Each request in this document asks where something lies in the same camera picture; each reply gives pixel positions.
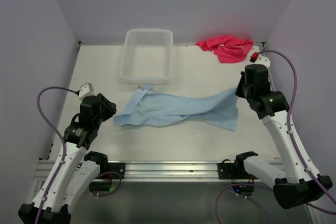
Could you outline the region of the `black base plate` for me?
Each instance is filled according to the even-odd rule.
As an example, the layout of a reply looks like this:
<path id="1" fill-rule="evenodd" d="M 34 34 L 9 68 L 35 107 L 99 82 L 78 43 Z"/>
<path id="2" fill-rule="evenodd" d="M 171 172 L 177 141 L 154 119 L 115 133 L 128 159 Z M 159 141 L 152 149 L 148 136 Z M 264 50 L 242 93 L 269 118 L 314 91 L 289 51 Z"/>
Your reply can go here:
<path id="1" fill-rule="evenodd" d="M 124 174 L 125 174 L 125 167 L 126 167 L 126 163 L 123 162 L 109 162 L 105 169 L 104 172 L 115 172 L 118 173 L 121 176 L 121 179 L 124 179 Z M 119 177 L 117 175 L 113 175 L 113 174 L 109 174 L 109 175 L 105 175 L 104 179 L 118 179 Z"/>
<path id="2" fill-rule="evenodd" d="M 246 173 L 242 164 L 228 159 L 217 163 L 217 172 L 219 179 L 250 179 L 250 175 Z"/>

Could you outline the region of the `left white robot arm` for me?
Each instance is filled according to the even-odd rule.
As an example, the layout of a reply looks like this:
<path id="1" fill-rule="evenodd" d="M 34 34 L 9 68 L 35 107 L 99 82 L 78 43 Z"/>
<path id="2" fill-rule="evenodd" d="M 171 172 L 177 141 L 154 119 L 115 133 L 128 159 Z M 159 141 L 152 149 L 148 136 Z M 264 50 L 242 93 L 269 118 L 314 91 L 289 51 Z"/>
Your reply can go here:
<path id="1" fill-rule="evenodd" d="M 102 122 L 112 118 L 116 105 L 101 93 L 82 99 L 79 113 L 62 137 L 62 149 L 45 183 L 30 204 L 22 204 L 23 223 L 70 223 L 71 211 L 95 178 L 109 173 L 106 154 L 90 151 Z"/>

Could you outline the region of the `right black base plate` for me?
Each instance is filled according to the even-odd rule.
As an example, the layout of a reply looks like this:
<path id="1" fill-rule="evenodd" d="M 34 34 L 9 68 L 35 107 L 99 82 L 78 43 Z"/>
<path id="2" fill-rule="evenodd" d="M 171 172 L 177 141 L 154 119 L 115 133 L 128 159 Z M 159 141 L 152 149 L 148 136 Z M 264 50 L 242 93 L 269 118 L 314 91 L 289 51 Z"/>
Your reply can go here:
<path id="1" fill-rule="evenodd" d="M 250 175 L 246 173 L 242 164 L 228 159 L 217 163 L 217 172 L 219 179 L 250 179 Z"/>

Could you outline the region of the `white plastic basket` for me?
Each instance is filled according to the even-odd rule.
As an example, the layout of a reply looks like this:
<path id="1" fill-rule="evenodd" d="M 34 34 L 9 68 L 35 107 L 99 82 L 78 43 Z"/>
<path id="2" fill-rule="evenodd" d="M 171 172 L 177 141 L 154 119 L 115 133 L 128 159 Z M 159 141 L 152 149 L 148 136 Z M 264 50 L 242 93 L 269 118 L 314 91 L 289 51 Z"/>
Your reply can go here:
<path id="1" fill-rule="evenodd" d="M 164 29 L 131 29 L 121 57 L 120 77 L 130 84 L 165 84 L 172 75 L 173 33 Z"/>

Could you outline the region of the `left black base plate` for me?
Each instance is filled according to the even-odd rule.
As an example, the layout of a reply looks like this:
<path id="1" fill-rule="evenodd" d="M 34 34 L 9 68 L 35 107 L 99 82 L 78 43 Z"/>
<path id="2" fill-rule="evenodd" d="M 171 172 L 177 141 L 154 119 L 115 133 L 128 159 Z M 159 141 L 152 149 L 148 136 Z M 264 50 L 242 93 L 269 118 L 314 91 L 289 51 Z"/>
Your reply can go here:
<path id="1" fill-rule="evenodd" d="M 123 162 L 109 162 L 105 169 L 104 172 L 115 172 L 118 173 L 121 176 L 121 179 L 124 179 L 124 174 L 125 174 L 125 167 L 126 167 L 126 163 Z M 113 174 L 109 174 L 109 175 L 105 175 L 104 179 L 118 179 L 119 177 L 117 175 L 113 175 Z"/>

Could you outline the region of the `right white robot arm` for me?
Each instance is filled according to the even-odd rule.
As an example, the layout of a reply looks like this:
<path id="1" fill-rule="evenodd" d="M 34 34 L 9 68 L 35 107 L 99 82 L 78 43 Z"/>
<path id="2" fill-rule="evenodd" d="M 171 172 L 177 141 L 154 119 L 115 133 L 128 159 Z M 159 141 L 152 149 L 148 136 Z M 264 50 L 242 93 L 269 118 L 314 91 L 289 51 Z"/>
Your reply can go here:
<path id="1" fill-rule="evenodd" d="M 320 199 L 333 183 L 329 176 L 320 174 L 305 151 L 289 114 L 287 99 L 280 91 L 272 91 L 270 85 L 266 66 L 247 65 L 241 72 L 236 95 L 247 100 L 267 128 L 284 170 L 250 151 L 236 156 L 234 172 L 240 178 L 257 177 L 272 189 L 283 209 L 290 209 Z"/>

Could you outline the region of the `aluminium mounting rail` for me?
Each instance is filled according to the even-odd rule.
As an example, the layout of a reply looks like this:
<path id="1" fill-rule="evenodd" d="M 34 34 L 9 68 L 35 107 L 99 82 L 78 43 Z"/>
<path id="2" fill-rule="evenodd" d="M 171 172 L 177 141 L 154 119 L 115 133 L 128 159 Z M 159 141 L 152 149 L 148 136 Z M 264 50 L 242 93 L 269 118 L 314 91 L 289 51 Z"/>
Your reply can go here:
<path id="1" fill-rule="evenodd" d="M 250 179 L 219 179 L 219 162 L 123 162 L 126 163 L 126 182 L 216 182 L 218 180 L 251 181 Z"/>

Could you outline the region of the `light blue towel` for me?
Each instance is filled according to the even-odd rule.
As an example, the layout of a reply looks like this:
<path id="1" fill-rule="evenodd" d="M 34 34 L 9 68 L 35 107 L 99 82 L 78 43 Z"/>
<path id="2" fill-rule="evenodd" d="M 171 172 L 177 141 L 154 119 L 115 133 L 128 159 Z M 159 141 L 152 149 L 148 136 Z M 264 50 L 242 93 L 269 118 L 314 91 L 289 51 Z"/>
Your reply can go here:
<path id="1" fill-rule="evenodd" d="M 206 98 L 187 98 L 154 92 L 139 86 L 121 113 L 114 116 L 118 126 L 167 127 L 185 120 L 199 120 L 235 131 L 238 118 L 236 88 Z"/>

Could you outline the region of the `pink towel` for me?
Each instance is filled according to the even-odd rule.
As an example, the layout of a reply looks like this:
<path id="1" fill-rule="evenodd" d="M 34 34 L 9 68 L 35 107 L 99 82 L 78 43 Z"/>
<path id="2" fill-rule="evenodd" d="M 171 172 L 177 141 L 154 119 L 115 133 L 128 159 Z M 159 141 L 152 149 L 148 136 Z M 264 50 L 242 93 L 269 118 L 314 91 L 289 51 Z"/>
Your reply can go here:
<path id="1" fill-rule="evenodd" d="M 212 52 L 220 63 L 239 63 L 246 59 L 254 42 L 226 35 L 198 41 L 195 45 L 202 51 Z"/>

